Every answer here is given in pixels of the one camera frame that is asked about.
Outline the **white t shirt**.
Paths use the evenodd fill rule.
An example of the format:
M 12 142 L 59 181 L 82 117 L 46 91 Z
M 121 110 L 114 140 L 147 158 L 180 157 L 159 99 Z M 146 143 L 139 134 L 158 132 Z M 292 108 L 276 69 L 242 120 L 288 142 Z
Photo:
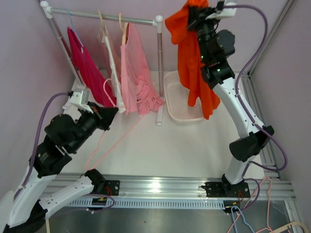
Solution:
M 103 36 L 101 27 L 97 35 L 98 41 L 103 51 L 103 60 L 108 79 L 112 80 L 107 81 L 106 85 L 109 85 L 112 90 L 113 97 L 116 99 L 115 104 L 118 107 L 119 112 L 124 113 L 125 104 L 121 95 L 121 60 L 115 51 L 107 28 L 106 31 L 107 37 L 105 38 L 105 43 L 101 42 Z

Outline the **orange t shirt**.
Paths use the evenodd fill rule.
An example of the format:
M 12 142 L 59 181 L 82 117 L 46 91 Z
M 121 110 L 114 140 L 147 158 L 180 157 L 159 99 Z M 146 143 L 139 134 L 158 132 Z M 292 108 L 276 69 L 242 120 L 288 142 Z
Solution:
M 171 34 L 171 42 L 178 46 L 177 70 L 181 84 L 190 91 L 188 106 L 193 107 L 199 98 L 203 116 L 208 120 L 221 101 L 202 78 L 197 34 L 187 30 L 190 6 L 208 7 L 208 1 L 187 1 L 181 10 L 165 19 L 165 26 Z

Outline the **magenta t shirt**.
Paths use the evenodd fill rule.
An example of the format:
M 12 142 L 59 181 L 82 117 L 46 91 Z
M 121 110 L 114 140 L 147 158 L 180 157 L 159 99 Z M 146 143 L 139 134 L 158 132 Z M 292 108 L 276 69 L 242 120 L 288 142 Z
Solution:
M 97 69 L 87 49 L 81 44 L 76 33 L 70 28 L 67 28 L 69 44 L 72 54 L 72 62 L 80 71 L 81 77 L 90 89 L 97 103 L 104 107 L 114 107 L 116 98 L 113 96 L 111 87 L 106 79 Z

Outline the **pink t shirt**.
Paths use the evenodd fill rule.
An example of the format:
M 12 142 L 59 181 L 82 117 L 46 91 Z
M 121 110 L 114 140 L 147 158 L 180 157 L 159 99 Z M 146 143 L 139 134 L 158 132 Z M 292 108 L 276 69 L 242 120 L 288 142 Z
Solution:
M 153 83 L 135 24 L 129 23 L 121 45 L 121 96 L 125 113 L 157 112 L 164 104 Z

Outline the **pink wire hanger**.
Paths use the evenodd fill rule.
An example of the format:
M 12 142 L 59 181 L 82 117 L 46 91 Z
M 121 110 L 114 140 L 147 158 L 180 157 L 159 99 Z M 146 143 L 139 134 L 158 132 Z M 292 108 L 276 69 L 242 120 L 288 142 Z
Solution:
M 105 94 L 107 95 L 107 97 L 108 97 L 108 99 L 109 99 L 109 101 L 113 104 L 113 107 L 116 107 L 116 104 L 114 103 L 114 101 L 111 99 L 111 97 L 108 95 L 108 93 L 107 93 L 107 91 L 106 91 L 106 87 L 105 87 L 105 85 L 106 85 L 106 83 L 107 83 L 107 81 L 112 81 L 111 79 L 107 79 L 107 80 L 105 80 L 104 81 L 104 83 L 103 83 L 103 90 L 104 90 L 104 92 L 105 92 Z M 101 146 L 101 142 L 102 142 L 102 140 L 103 140 L 103 138 L 104 138 L 104 134 L 105 134 L 105 132 L 106 131 L 109 131 L 110 130 L 110 126 L 108 127 L 108 129 L 107 130 L 104 130 L 103 131 L 103 134 L 101 135 L 101 137 L 100 137 L 100 139 L 99 139 L 99 141 L 98 141 L 98 146 L 97 146 L 97 148 L 93 151 L 93 153 L 90 155 L 90 157 L 88 158 L 88 160 L 86 161 L 86 165 L 85 165 L 85 167 L 86 167 L 86 169 L 87 170 L 91 170 L 91 169 L 94 169 L 98 164 L 99 164 L 99 162 L 102 160 L 102 159 L 104 159 L 104 157 L 106 157 L 126 136 L 127 136 L 127 134 L 131 131 L 131 130 L 133 130 L 134 129 L 134 127 L 141 121 L 141 119 L 144 117 L 145 115 L 140 115 L 140 117 L 139 117 L 139 119 L 138 119 L 138 121 L 136 122 L 136 123 L 134 123 L 134 125 L 130 128 L 130 129 L 128 129 L 127 131 L 126 131 L 126 133 L 101 157 L 101 159 L 99 159 L 96 163 L 95 163 L 95 165 L 93 165 L 91 168 L 89 168 L 88 167 L 88 165 L 89 165 L 89 162 L 90 162 L 90 160 L 93 158 L 93 156 L 99 151 L 99 149 L 100 149 L 100 146 Z

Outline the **cream wooden hanger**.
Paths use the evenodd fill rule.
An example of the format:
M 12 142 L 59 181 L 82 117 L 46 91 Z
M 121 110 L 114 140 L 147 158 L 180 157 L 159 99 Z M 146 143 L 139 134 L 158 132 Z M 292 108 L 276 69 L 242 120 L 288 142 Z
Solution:
M 107 37 L 107 31 L 106 31 L 106 26 L 105 26 L 105 23 L 104 23 L 104 20 L 103 20 L 103 17 L 102 17 L 100 9 L 98 9 L 98 14 L 99 14 L 100 22 L 101 22 L 101 29 L 102 29 L 102 32 L 103 32 L 103 36 L 102 36 L 101 42 L 105 43 L 105 38 Z
M 119 25 L 122 31 L 122 45 L 125 45 L 128 40 L 128 22 L 122 23 L 122 13 L 119 13 Z

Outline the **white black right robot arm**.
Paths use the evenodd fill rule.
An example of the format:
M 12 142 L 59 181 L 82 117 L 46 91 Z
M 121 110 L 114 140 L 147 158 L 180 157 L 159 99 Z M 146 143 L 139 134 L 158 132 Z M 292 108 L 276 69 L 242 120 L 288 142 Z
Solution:
M 220 98 L 237 128 L 239 139 L 229 144 L 233 156 L 228 170 L 222 176 L 220 191 L 226 196 L 233 196 L 243 191 L 243 176 L 249 162 L 269 142 L 269 134 L 274 134 L 272 126 L 265 126 L 256 117 L 242 92 L 238 80 L 227 58 L 235 52 L 235 36 L 228 30 L 216 31 L 222 18 L 233 17 L 236 9 L 233 3 L 221 1 L 217 7 L 189 7 L 188 31 L 196 32 L 201 61 L 203 80 Z

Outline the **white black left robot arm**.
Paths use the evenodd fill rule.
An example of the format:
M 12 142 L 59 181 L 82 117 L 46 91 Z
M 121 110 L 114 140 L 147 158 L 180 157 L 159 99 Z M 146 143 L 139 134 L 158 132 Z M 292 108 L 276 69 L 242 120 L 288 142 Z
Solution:
M 74 184 L 42 197 L 46 187 L 56 178 L 77 150 L 97 130 L 108 131 L 118 112 L 117 107 L 100 107 L 89 102 L 90 111 L 81 110 L 80 117 L 55 116 L 45 128 L 44 141 L 36 146 L 35 156 L 27 168 L 27 183 L 16 191 L 13 208 L 3 229 L 5 233 L 34 233 L 54 213 L 70 202 L 88 194 L 108 194 L 107 181 L 96 169 L 88 170 Z

